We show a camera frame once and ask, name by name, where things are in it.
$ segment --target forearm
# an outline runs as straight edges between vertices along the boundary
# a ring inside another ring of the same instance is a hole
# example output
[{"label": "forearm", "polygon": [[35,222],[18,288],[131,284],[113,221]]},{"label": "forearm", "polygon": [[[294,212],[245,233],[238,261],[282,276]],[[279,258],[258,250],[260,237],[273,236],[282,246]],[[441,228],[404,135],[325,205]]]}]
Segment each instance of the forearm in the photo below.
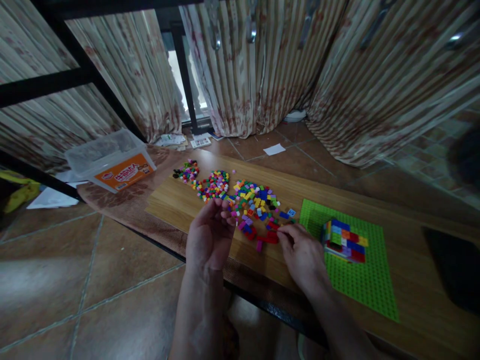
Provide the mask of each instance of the forearm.
[{"label": "forearm", "polygon": [[176,310],[170,360],[222,357],[221,271],[186,266]]},{"label": "forearm", "polygon": [[378,352],[330,284],[308,295],[337,359],[377,359]]}]

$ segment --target person's left hand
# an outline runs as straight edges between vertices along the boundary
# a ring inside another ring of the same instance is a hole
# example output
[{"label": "person's left hand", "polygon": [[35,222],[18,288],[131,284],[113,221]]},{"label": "person's left hand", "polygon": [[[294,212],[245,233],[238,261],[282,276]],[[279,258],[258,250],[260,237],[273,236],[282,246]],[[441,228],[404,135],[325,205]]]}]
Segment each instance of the person's left hand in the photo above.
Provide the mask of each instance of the person's left hand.
[{"label": "person's left hand", "polygon": [[223,270],[236,225],[228,207],[227,201],[212,198],[193,219],[186,240],[187,268]]}]

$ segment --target black metal frame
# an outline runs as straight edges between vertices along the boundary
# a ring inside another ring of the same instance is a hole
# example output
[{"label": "black metal frame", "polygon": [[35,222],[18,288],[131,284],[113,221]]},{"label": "black metal frame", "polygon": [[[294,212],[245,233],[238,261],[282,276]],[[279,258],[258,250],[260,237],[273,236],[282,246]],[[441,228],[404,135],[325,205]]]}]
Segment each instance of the black metal frame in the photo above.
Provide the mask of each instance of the black metal frame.
[{"label": "black metal frame", "polygon": [[[203,0],[31,0],[39,13],[44,17],[48,25],[53,29],[55,34],[66,46],[80,68],[62,71],[55,74],[38,76],[32,79],[21,80],[14,83],[0,85],[0,108],[19,104],[21,102],[32,100],[38,97],[57,93],[74,87],[86,84],[94,84],[105,100],[110,104],[112,109],[117,113],[120,120],[125,126],[132,131],[139,139],[146,142],[145,137],[140,132],[132,118],[129,116],[125,108],[117,99],[109,85],[103,79],[102,75],[97,71],[95,65],[82,49],[81,45],[72,34],[65,20],[78,19],[84,17],[104,16],[122,12],[132,12],[146,9],[155,9],[157,18],[159,11],[166,8],[178,7],[179,5],[198,4]],[[198,124],[196,121],[194,102],[192,98],[192,89],[190,87],[190,78],[188,75],[187,58],[183,47],[182,36],[185,30],[181,22],[175,21],[175,17],[166,27],[160,28],[162,31],[171,31],[175,51],[177,52],[180,74],[185,90],[185,96],[188,104],[188,111],[191,119],[192,132],[195,135],[213,130],[206,128],[207,122]],[[77,190],[70,185],[48,175],[47,173],[31,166],[10,154],[0,150],[0,165],[5,166],[17,173],[20,173],[30,179],[60,191],[72,198],[83,201],[77,193]],[[178,253],[172,251],[168,247],[154,241],[148,236],[139,233],[129,227],[131,231],[140,235],[142,238],[151,242],[155,246],[166,251],[175,258],[185,262],[185,258]],[[305,334],[310,339],[318,342],[324,347],[328,347],[327,337],[318,323],[317,325],[303,323],[302,321],[292,317],[287,312],[274,306],[273,304],[261,300],[244,289],[225,281],[224,285],[227,289],[242,297],[248,302],[254,304],[258,308],[264,310],[270,315],[280,319],[291,328]]]}]

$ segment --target orange label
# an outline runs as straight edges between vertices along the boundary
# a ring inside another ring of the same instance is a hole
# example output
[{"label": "orange label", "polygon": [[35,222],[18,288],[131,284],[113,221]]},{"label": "orange label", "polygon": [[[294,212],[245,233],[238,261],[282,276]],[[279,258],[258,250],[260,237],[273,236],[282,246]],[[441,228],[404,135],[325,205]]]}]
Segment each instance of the orange label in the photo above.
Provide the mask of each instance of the orange label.
[{"label": "orange label", "polygon": [[153,169],[141,153],[135,155],[114,167],[105,170],[95,178],[109,187],[120,191],[128,188],[133,183],[153,173]]}]

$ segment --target hand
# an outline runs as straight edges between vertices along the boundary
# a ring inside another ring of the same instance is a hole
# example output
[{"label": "hand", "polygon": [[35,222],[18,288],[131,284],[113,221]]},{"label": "hand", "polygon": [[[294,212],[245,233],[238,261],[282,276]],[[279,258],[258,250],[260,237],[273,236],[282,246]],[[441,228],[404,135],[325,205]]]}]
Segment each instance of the hand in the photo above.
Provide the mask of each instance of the hand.
[{"label": "hand", "polygon": [[212,198],[191,222],[186,240],[187,269],[223,270],[236,225],[228,207],[227,201]]},{"label": "hand", "polygon": [[291,277],[309,299],[331,288],[324,248],[303,225],[279,227],[278,240]]}]

